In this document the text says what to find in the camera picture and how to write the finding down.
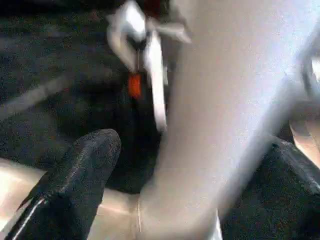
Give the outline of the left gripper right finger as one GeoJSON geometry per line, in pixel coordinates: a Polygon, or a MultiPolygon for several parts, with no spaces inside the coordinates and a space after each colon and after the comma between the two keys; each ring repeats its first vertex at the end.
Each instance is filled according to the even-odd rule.
{"type": "Polygon", "coordinates": [[[320,169],[274,137],[221,228],[225,240],[318,240],[320,169]]]}

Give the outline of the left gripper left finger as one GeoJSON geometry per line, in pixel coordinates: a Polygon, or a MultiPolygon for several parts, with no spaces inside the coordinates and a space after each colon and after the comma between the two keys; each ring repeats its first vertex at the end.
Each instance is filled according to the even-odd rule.
{"type": "Polygon", "coordinates": [[[4,228],[6,240],[85,240],[121,152],[113,129],[75,141],[47,171],[4,228]]]}

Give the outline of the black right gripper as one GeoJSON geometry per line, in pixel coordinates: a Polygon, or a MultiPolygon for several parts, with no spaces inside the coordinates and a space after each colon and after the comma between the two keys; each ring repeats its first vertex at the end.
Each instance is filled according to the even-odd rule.
{"type": "Polygon", "coordinates": [[[145,72],[124,75],[123,127],[126,134],[141,140],[156,137],[151,88],[145,72]]]}

